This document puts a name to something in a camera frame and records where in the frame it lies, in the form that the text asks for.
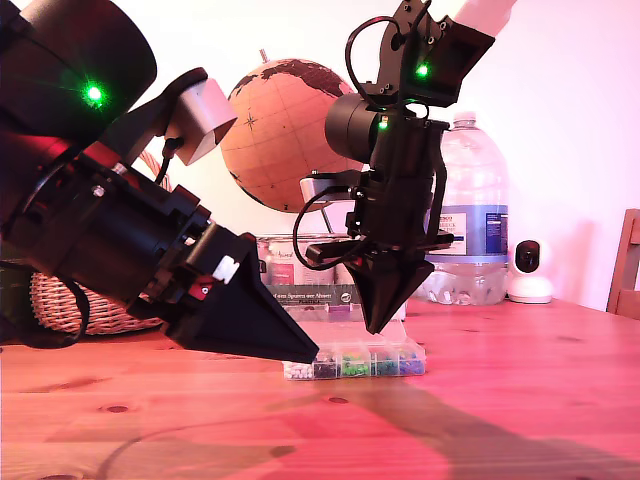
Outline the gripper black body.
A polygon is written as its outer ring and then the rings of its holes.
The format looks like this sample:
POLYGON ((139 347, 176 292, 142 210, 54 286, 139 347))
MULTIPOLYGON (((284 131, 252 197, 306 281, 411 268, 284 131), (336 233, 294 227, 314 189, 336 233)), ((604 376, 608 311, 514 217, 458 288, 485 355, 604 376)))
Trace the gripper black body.
POLYGON ((135 317, 220 328, 245 302, 245 239, 182 187, 133 182, 85 155, 9 156, 9 243, 37 270, 135 317))
POLYGON ((450 234, 439 228, 446 172, 404 177, 390 190, 374 179, 373 171, 346 170, 305 178, 305 207, 322 200, 353 200, 345 224, 348 241, 313 244, 306 256, 314 263, 344 261, 367 251, 441 250, 450 234))

